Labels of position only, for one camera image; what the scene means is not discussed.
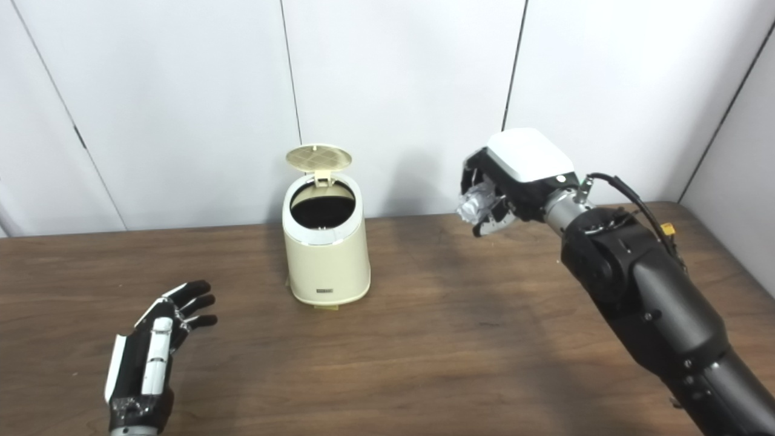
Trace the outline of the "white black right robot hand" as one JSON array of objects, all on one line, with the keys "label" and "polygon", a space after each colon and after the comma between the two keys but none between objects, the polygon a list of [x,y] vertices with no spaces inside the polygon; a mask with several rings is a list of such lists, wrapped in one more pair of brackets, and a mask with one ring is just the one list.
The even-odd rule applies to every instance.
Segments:
[{"label": "white black right robot hand", "polygon": [[484,237],[516,220],[546,223],[551,199],[578,186],[565,152],[535,128],[512,128],[463,162],[457,213]]}]

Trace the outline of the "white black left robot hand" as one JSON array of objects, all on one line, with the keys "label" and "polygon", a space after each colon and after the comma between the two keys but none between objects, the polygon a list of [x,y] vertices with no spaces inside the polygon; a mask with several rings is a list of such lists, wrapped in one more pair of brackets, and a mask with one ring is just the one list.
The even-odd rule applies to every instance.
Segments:
[{"label": "white black left robot hand", "polygon": [[110,435],[163,433],[174,405],[173,356],[191,331],[216,325],[216,315],[196,314],[215,301],[205,280],[183,283],[156,298],[128,335],[116,335],[104,389]]}]

